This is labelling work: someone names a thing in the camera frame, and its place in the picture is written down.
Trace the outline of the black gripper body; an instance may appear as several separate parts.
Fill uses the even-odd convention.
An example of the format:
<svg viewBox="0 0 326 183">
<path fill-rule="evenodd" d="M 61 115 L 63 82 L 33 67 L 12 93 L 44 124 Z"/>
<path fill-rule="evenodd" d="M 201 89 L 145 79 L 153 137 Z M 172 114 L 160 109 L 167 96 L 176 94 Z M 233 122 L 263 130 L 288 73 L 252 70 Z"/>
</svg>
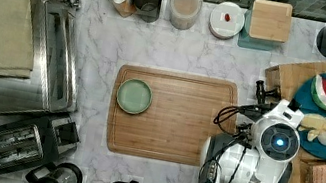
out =
<svg viewBox="0 0 326 183">
<path fill-rule="evenodd" d="M 281 91 L 280 91 L 280 87 L 276 86 L 271 90 L 266 90 L 264 88 L 265 84 L 262 80 L 258 80 L 256 82 L 256 99 L 257 99 L 257 103 L 258 104 L 264 104 L 266 102 L 267 98 L 272 97 L 273 99 L 276 99 L 277 101 L 279 101 L 281 99 Z"/>
</svg>

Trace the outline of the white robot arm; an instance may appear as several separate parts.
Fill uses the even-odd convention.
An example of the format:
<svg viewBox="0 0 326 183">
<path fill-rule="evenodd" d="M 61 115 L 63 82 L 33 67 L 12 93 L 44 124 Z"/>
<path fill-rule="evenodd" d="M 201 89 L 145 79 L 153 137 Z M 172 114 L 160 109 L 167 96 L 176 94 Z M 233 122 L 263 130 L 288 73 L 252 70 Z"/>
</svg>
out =
<svg viewBox="0 0 326 183">
<path fill-rule="evenodd" d="M 304 118 L 295 100 L 283 100 L 280 91 L 256 82 L 258 103 L 234 108 L 252 122 L 210 136 L 200 155 L 198 183 L 287 183 L 292 160 L 300 147 L 296 130 Z M 267 103 L 267 97 L 278 102 Z"/>
</svg>

